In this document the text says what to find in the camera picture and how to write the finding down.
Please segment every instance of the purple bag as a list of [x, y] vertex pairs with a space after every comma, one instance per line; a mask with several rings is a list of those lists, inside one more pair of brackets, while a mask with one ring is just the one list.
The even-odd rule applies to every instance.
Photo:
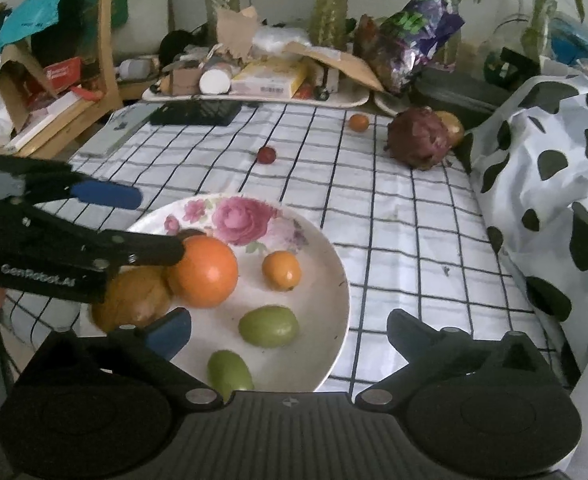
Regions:
[[463, 25], [446, 10], [445, 0], [411, 0], [380, 28], [363, 16], [356, 33], [355, 53], [376, 73], [388, 92], [400, 95]]

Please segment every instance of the screw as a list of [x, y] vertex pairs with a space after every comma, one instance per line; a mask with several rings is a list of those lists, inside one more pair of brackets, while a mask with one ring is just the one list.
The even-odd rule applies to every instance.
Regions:
[[207, 388], [194, 388], [185, 394], [185, 398], [192, 404], [211, 404], [217, 397], [214, 390]]
[[392, 402], [394, 396], [387, 390], [367, 390], [360, 394], [360, 398], [374, 406], [384, 406]]
[[110, 263], [103, 258], [96, 258], [93, 263], [94, 267], [96, 267], [98, 270], [104, 270], [110, 266]]

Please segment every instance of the checkered tablecloth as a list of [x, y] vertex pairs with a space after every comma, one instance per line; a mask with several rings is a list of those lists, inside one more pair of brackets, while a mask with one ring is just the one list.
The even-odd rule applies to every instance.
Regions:
[[[96, 229], [126, 229], [198, 193], [242, 191], [296, 209], [333, 242], [351, 284], [349, 333], [324, 390], [356, 394], [406, 364], [385, 335], [394, 308], [479, 339], [526, 332], [560, 375], [535, 313], [491, 249], [458, 161], [412, 171], [385, 152], [389, 118], [372, 115], [357, 134], [346, 126], [351, 113], [264, 104], [244, 107], [228, 127], [146, 124], [107, 159], [71, 159], [76, 170], [140, 188], [138, 210], [76, 200], [45, 209]], [[264, 144], [278, 153], [269, 166], [255, 161]], [[79, 309], [9, 292], [4, 322], [37, 348], [50, 330], [77, 324]]]

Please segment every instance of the plate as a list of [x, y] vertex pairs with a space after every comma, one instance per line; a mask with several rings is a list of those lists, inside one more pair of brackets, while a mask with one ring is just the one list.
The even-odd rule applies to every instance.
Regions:
[[296, 105], [308, 105], [321, 108], [355, 108], [369, 101], [369, 88], [359, 85], [348, 78], [342, 78], [339, 82], [338, 92], [330, 94], [327, 101], [316, 101], [315, 99], [283, 99], [279, 97], [257, 97], [237, 94], [222, 95], [179, 95], [167, 96], [155, 94], [149, 88], [145, 90], [141, 97], [143, 101], [149, 103], [167, 103], [171, 101], [248, 101], [259, 103], [285, 103]]
[[374, 102], [391, 117], [396, 117], [410, 107], [410, 101], [407, 97], [400, 98], [387, 92], [374, 92]]
[[[207, 383], [207, 361], [217, 350], [240, 355], [257, 390], [311, 392], [320, 386], [338, 358], [349, 325], [349, 282], [330, 241], [304, 217], [286, 206], [244, 195], [198, 195], [151, 212], [129, 231], [174, 235], [201, 229], [229, 244], [238, 259], [235, 291], [220, 306], [190, 308], [192, 335], [171, 360]], [[264, 283], [261, 265], [268, 253], [296, 253], [302, 279], [291, 292], [274, 292]], [[238, 321], [265, 304], [288, 306], [300, 325], [298, 337], [283, 348], [246, 343]], [[103, 335], [82, 310], [81, 335]]]

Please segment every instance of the rose print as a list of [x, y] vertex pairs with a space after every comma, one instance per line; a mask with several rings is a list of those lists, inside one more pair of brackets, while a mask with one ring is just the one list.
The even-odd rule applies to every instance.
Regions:
[[185, 206], [185, 215], [183, 220], [190, 224], [196, 224], [201, 218], [205, 216], [205, 201], [191, 200]]
[[245, 246], [267, 232], [269, 220], [278, 211], [272, 206], [240, 196], [221, 200], [212, 215], [216, 237], [235, 246]]
[[176, 236], [178, 231], [181, 229], [181, 225], [179, 224], [178, 218], [174, 215], [169, 215], [165, 219], [165, 231], [170, 236]]

